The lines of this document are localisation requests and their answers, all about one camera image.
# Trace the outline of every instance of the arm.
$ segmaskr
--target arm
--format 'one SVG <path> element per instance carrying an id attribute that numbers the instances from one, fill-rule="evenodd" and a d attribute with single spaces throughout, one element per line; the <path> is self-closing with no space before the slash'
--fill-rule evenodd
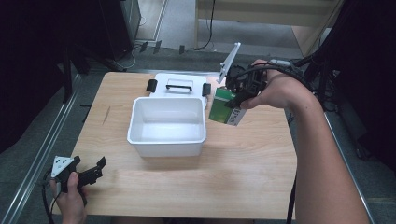
<path id="1" fill-rule="evenodd" d="M 70 174 L 67 181 L 67 193 L 61 193 L 56 199 L 56 203 L 61 210 L 63 216 L 63 224 L 82 224 L 85 222 L 87 213 L 82 202 L 81 195 L 77 190 L 78 174 L 73 172 Z M 50 181 L 53 197 L 56 198 L 56 183 L 54 180 Z"/>
<path id="2" fill-rule="evenodd" d="M 297 128 L 296 219 L 299 223 L 368 223 L 359 193 L 320 103 L 300 82 L 268 72 L 267 88 L 241 104 L 288 108 Z"/>

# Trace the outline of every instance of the white plastic bin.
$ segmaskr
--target white plastic bin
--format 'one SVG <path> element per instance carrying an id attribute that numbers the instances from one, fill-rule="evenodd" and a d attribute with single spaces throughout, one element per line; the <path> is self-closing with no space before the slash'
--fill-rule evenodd
<path id="1" fill-rule="evenodd" d="M 141 157 L 200 155 L 206 140 L 202 99 L 137 98 L 127 139 Z"/>

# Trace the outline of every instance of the person's hand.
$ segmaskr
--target person's hand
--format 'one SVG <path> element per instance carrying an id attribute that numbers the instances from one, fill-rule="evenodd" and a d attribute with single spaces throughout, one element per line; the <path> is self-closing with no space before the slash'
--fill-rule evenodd
<path id="1" fill-rule="evenodd" d="M 78 189 L 78 174 L 73 172 L 67 181 L 67 193 L 61 193 L 56 199 L 63 216 L 63 223 L 84 223 L 87 213 Z M 50 181 L 53 197 L 56 198 L 55 180 Z"/>
<path id="2" fill-rule="evenodd" d="M 252 65 L 266 63 L 257 60 Z M 298 80 L 276 70 L 267 71 L 267 86 L 258 96 L 241 103 L 241 108 L 251 109 L 258 105 L 270 105 L 277 108 L 293 109 L 313 94 Z"/>

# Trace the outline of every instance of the wooden table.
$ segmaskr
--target wooden table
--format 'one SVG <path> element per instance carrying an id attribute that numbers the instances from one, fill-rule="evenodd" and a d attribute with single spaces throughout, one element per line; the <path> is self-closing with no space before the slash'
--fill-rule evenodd
<path id="1" fill-rule="evenodd" d="M 103 156 L 104 176 L 87 187 L 91 215 L 139 217 L 286 218 L 296 157 L 284 110 L 259 106 L 237 127 L 208 120 L 199 157 L 141 158 L 127 142 L 132 104 L 149 96 L 154 75 L 108 73 L 73 156 L 79 171 Z M 219 85 L 215 77 L 212 94 Z"/>

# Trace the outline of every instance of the small box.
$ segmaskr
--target small box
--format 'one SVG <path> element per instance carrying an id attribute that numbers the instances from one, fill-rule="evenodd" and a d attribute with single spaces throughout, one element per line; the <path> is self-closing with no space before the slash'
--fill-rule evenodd
<path id="1" fill-rule="evenodd" d="M 206 140 L 204 109 L 199 98 L 139 97 L 127 139 L 141 157 L 198 156 Z"/>
<path id="2" fill-rule="evenodd" d="M 226 103 L 234 97 L 235 94 L 231 91 L 217 88 L 213 98 L 212 108 L 210 109 L 209 119 L 233 126 L 238 125 L 239 121 L 244 117 L 246 109 L 232 109 L 226 106 Z"/>

